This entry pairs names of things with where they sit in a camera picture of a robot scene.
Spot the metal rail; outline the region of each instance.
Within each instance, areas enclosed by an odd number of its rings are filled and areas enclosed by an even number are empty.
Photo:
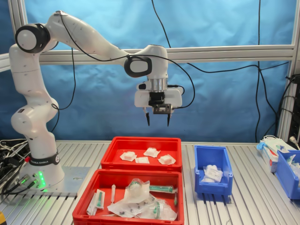
[[[109,141],[58,141],[61,163],[90,166],[77,198],[34,194],[9,195],[0,199],[9,225],[71,225],[72,212]],[[221,195],[196,195],[194,192],[194,144],[226,146],[234,180],[227,202]],[[251,143],[182,143],[186,225],[300,225],[300,201],[291,201],[276,176]]]

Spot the logo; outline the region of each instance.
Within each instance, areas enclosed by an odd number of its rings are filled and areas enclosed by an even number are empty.
[[[60,161],[59,155],[57,155],[57,156],[55,157],[55,161],[56,161],[57,163],[59,163],[59,161]]]

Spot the small blue box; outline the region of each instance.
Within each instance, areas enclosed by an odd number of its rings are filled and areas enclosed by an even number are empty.
[[[216,165],[221,168],[223,177],[220,183],[201,182],[204,178],[203,167]],[[195,192],[216,195],[231,195],[233,171],[226,147],[195,145]]]
[[[279,182],[281,183],[282,188],[284,189],[286,195],[290,199],[300,199],[300,188],[299,178],[294,174],[291,167],[287,163],[287,159],[296,155],[293,161],[300,163],[300,151],[299,150],[289,150],[289,153],[282,153],[277,151],[278,153],[278,163],[276,175],[278,177]]]

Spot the green light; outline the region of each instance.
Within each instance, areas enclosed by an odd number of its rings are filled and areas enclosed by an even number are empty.
[[[39,188],[43,188],[43,187],[45,187],[46,186],[46,183],[45,183],[45,181],[44,181],[44,177],[43,177],[43,173],[42,172],[38,172],[38,174],[39,174],[39,178],[40,178],[40,180],[41,180],[41,183],[42,183],[42,185],[41,186],[39,186]]]

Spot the blue bin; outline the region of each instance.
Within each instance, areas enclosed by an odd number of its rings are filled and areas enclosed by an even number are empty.
[[[300,151],[289,150],[289,153],[278,152],[278,163],[276,175],[278,177],[281,186],[283,187],[286,195],[290,199],[300,199],[300,188],[298,188],[299,179],[292,171],[291,167],[288,165],[286,160],[292,156],[296,155],[293,161],[300,163]]]
[[[204,178],[203,167],[216,165],[221,168],[223,177],[220,183],[201,182]],[[233,171],[226,147],[195,146],[195,192],[216,195],[231,195]]]

